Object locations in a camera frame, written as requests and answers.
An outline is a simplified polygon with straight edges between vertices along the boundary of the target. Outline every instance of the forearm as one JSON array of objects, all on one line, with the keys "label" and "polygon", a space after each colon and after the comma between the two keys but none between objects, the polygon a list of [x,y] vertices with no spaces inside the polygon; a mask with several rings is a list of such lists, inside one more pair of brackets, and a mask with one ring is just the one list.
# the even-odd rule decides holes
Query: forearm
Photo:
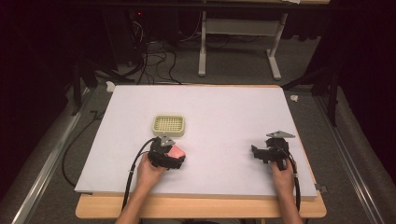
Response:
[{"label": "forearm", "polygon": [[136,187],[131,193],[128,203],[122,210],[116,224],[137,224],[139,223],[139,214],[141,207],[149,196],[150,188]]},{"label": "forearm", "polygon": [[279,195],[280,213],[283,224],[302,224],[300,214],[297,210],[294,197],[292,195]]}]

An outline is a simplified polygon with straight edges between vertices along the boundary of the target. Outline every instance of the small basket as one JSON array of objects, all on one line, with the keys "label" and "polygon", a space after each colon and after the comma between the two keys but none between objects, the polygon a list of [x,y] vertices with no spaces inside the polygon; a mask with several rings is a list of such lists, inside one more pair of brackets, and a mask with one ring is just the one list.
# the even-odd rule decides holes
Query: small basket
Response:
[{"label": "small basket", "polygon": [[184,118],[175,115],[159,115],[152,124],[155,136],[181,137],[184,135]]}]

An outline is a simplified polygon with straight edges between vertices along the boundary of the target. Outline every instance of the human hand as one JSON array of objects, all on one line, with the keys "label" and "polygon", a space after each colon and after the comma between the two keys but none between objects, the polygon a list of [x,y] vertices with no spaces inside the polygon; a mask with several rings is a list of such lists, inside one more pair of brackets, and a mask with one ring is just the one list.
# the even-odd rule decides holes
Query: human hand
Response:
[{"label": "human hand", "polygon": [[142,160],[137,167],[137,186],[148,189],[153,188],[167,169],[151,165],[147,153],[143,154]]},{"label": "human hand", "polygon": [[294,189],[293,168],[291,161],[286,160],[286,169],[280,171],[275,161],[271,161],[273,179],[279,197],[292,196]]}]

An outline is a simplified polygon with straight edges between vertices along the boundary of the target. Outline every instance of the metal rail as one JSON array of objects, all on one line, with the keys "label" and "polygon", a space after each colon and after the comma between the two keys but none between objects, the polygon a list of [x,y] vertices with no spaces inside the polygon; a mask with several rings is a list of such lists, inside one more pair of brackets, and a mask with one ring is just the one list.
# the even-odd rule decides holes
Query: metal rail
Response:
[{"label": "metal rail", "polygon": [[352,13],[369,11],[364,7],[331,7],[329,3],[315,3],[300,5],[271,2],[271,3],[169,3],[169,2],[95,2],[95,1],[64,1],[61,3],[65,7],[134,7],[140,9],[187,9],[187,10],[203,10],[203,11],[260,11],[260,12],[331,12],[331,13]]},{"label": "metal rail", "polygon": [[332,126],[332,123],[327,117],[327,108],[323,99],[320,96],[316,96],[314,97],[314,100],[321,114],[323,115],[323,118],[326,119],[326,123],[332,132],[332,137],[334,138],[337,144],[338,153],[340,155],[341,162],[343,163],[346,169],[346,173],[349,176],[349,179],[352,183],[352,186],[355,189],[359,200],[361,201],[361,205],[364,209],[364,212],[366,213],[371,223],[385,224],[383,218],[381,217],[381,214],[379,213],[375,205],[375,202],[373,201],[370,190],[368,190],[366,184],[361,178],[361,174],[359,173],[358,168],[355,166],[355,162],[353,161],[352,157],[349,155],[348,149],[341,137],[341,134],[338,132],[337,128]]},{"label": "metal rail", "polygon": [[40,199],[44,194],[47,185],[50,183],[50,180],[56,170],[59,161],[62,159],[62,156],[65,151],[64,145],[66,144],[66,141],[70,133],[76,127],[76,124],[79,118],[81,117],[81,111],[85,107],[85,104],[87,104],[88,100],[91,98],[92,93],[93,91],[89,91],[88,88],[85,89],[83,93],[85,97],[83,99],[81,109],[77,112],[77,114],[73,118],[71,118],[70,123],[67,126],[66,130],[64,131],[64,134],[62,135],[61,139],[58,141],[55,148],[49,154],[49,157],[47,158],[46,162],[43,165],[43,168],[38,174],[35,183],[31,187],[29,193],[27,194],[25,200],[23,201],[20,210],[18,211],[17,215],[14,217],[12,224],[23,224],[29,222],[29,219],[31,218],[32,214],[35,211],[35,208],[40,202]]}]

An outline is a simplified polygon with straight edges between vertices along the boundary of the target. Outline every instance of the black cable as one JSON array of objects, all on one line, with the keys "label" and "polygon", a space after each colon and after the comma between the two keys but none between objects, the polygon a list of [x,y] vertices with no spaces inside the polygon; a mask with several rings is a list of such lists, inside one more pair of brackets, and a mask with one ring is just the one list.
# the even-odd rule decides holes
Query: black cable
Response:
[{"label": "black cable", "polygon": [[294,185],[296,187],[296,207],[297,210],[300,211],[300,204],[301,204],[301,192],[300,192],[300,183],[297,176],[297,167],[295,161],[292,157],[289,157],[291,167],[293,168],[293,175],[294,175]]},{"label": "black cable", "polygon": [[210,46],[209,43],[206,42],[206,46],[209,49],[222,49],[222,48],[224,48],[225,46],[227,46],[230,43],[230,37],[228,35],[209,35],[208,39],[209,38],[212,38],[213,40],[218,41],[218,42],[220,42],[223,39],[225,39],[225,43],[223,43],[221,46],[217,46],[217,47],[212,47],[212,46]]},{"label": "black cable", "polygon": [[279,148],[285,155],[287,155],[287,157],[291,163],[291,168],[293,169],[294,186],[296,188],[296,207],[297,207],[297,211],[300,212],[301,191],[300,191],[300,182],[298,180],[297,166],[296,166],[295,160],[290,152],[285,152],[283,150],[283,148],[281,148],[281,147],[277,147],[277,148]]},{"label": "black cable", "polygon": [[132,182],[132,177],[134,176],[134,168],[136,167],[136,162],[137,159],[143,154],[142,151],[143,149],[146,147],[146,145],[152,141],[154,141],[155,138],[151,138],[150,140],[148,140],[145,145],[142,146],[142,148],[140,148],[140,150],[137,152],[136,157],[134,158],[134,162],[132,163],[131,166],[131,170],[129,171],[129,175],[128,175],[128,180],[126,182],[126,188],[125,188],[125,193],[124,193],[124,199],[122,202],[122,209],[125,207],[126,203],[128,202],[128,195],[129,195],[129,190],[131,188],[131,182]]},{"label": "black cable", "polygon": [[191,38],[191,39],[185,40],[183,42],[179,42],[179,43],[181,45],[188,46],[188,47],[194,47],[194,46],[201,45],[201,40],[197,40],[196,39],[197,37],[199,37],[199,36],[196,36],[195,38]]},{"label": "black cable", "polygon": [[244,43],[251,43],[251,42],[255,42],[258,41],[259,39],[263,38],[262,35],[256,35],[255,37],[253,37],[251,40],[244,40],[242,38],[235,38],[235,36],[240,36],[240,35],[231,35],[229,38],[231,40],[235,40],[235,41],[239,41],[239,42],[244,42]]},{"label": "black cable", "polygon": [[76,184],[73,183],[73,181],[71,181],[69,179],[69,177],[67,177],[66,174],[66,170],[64,168],[64,162],[66,160],[66,156],[67,156],[67,152],[70,150],[71,146],[73,146],[73,144],[75,144],[75,142],[77,141],[77,139],[79,139],[79,137],[97,120],[100,120],[103,118],[103,115],[105,114],[106,111],[103,111],[102,113],[100,113],[98,115],[98,111],[93,110],[91,111],[91,113],[94,113],[95,115],[93,116],[93,119],[91,120],[91,122],[89,124],[87,124],[82,130],[81,132],[79,132],[79,134],[72,140],[72,142],[69,144],[69,146],[67,147],[67,149],[64,152],[64,155],[62,157],[62,174],[64,175],[64,179],[67,181],[67,183],[69,183],[71,186],[75,187]]},{"label": "black cable", "polygon": [[150,55],[150,53],[149,53],[148,56],[150,56],[150,57],[157,57],[157,58],[160,58],[160,60],[159,60],[158,62],[156,62],[156,63],[148,64],[147,67],[151,67],[151,66],[157,65],[157,64],[159,64],[159,63],[163,63],[163,62],[165,62],[165,59],[166,59],[166,54],[165,54],[164,57],[161,57],[160,55],[155,55],[155,54]]},{"label": "black cable", "polygon": [[151,52],[157,52],[157,51],[160,51],[161,49],[164,49],[165,41],[164,41],[164,40],[152,40],[152,41],[149,41],[149,42],[147,43],[148,47],[149,47],[149,45],[153,45],[153,44],[161,44],[161,46],[160,46],[158,49],[155,49],[155,50],[152,49],[152,50],[150,50],[149,53],[151,53]]},{"label": "black cable", "polygon": [[145,74],[146,68],[147,68],[147,66],[148,66],[148,60],[149,60],[148,51],[149,51],[149,48],[146,47],[146,56],[145,56],[145,58],[143,58],[143,56],[142,56],[142,59],[145,61],[145,62],[144,62],[144,66],[142,67],[142,74],[140,74],[139,80],[137,80],[136,85],[139,85],[139,84],[140,84],[140,81],[141,81],[141,79],[142,79],[142,76]]},{"label": "black cable", "polygon": [[169,52],[174,54],[174,62],[173,62],[173,64],[172,64],[171,68],[170,68],[169,71],[168,71],[169,77],[170,77],[173,81],[175,81],[175,82],[177,82],[179,85],[181,85],[181,82],[179,82],[179,81],[177,81],[176,79],[174,79],[174,78],[172,77],[172,75],[171,75],[171,71],[172,71],[172,69],[173,69],[173,68],[175,67],[175,65],[176,65],[176,54],[175,54],[173,51],[169,51]]}]

